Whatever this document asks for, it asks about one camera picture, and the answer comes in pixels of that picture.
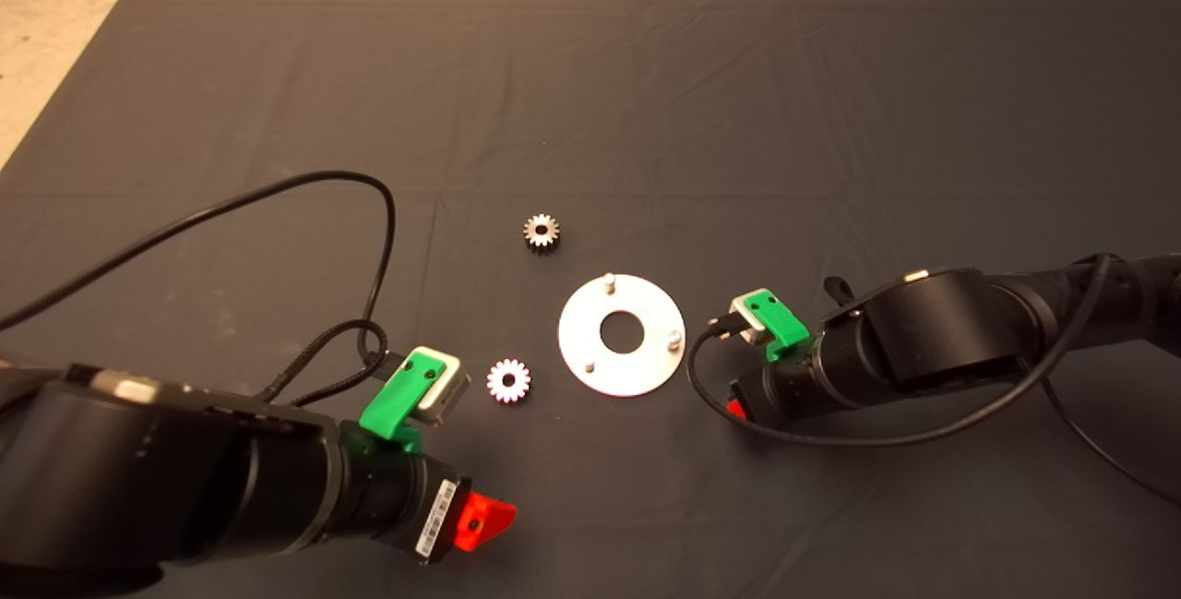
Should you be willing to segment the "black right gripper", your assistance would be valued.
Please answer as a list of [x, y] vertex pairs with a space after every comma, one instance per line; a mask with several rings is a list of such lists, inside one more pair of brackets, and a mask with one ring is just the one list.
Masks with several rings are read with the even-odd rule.
[[779, 360], [766, 362], [735, 379], [727, 414], [756, 424], [792, 424], [839, 414], [842, 402], [831, 397], [814, 375], [813, 346], [813, 341], [802, 341]]

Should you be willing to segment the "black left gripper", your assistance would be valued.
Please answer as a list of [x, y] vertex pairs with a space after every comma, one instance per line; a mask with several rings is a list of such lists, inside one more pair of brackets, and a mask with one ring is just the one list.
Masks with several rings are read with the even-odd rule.
[[358, 424], [339, 431], [345, 467], [328, 538], [372, 539], [431, 565], [455, 547], [489, 543], [518, 516], [518, 507], [472, 493], [468, 474], [426, 452], [407, 452]]

